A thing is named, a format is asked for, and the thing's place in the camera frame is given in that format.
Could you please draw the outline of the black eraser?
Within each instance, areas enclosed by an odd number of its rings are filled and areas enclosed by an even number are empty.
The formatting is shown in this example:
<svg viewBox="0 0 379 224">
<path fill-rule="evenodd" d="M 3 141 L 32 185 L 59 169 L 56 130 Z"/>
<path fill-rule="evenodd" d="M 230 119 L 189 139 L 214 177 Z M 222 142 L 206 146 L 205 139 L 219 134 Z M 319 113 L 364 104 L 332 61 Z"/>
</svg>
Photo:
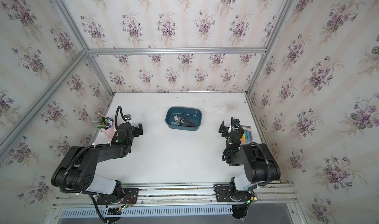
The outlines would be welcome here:
<svg viewBox="0 0 379 224">
<path fill-rule="evenodd" d="M 195 124 L 193 122 L 186 121 L 186 122 L 184 122 L 183 126 L 185 126 L 185 127 L 195 127 Z"/>
</svg>

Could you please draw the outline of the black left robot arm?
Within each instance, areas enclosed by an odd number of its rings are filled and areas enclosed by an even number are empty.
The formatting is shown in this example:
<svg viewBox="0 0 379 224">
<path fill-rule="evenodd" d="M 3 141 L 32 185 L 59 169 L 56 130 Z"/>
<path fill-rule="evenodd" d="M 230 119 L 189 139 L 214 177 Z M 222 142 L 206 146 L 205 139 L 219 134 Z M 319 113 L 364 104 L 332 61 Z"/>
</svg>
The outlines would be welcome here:
<svg viewBox="0 0 379 224">
<path fill-rule="evenodd" d="M 143 135 L 143 125 L 130 123 L 130 115 L 118 106 L 114 117 L 114 135 L 109 143 L 71 147 L 51 177 L 51 184 L 61 193 L 122 198 L 120 181 L 96 174 L 98 163 L 124 158 L 131 153 L 134 138 Z"/>
</svg>

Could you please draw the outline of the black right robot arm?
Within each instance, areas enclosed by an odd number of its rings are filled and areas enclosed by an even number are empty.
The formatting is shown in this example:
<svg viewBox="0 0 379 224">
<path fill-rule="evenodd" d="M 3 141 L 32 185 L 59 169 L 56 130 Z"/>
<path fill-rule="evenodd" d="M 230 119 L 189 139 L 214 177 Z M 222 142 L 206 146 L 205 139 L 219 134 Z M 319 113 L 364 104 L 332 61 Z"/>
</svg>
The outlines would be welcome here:
<svg viewBox="0 0 379 224">
<path fill-rule="evenodd" d="M 229 166 L 242 166 L 243 173 L 232 177 L 226 195 L 231 201 L 246 201 L 253 191 L 281 178 L 281 171 L 266 144 L 251 141 L 243 144 L 241 139 L 247 132 L 237 118 L 231 118 L 230 126 L 221 123 L 218 131 L 226 139 L 222 161 Z"/>
</svg>

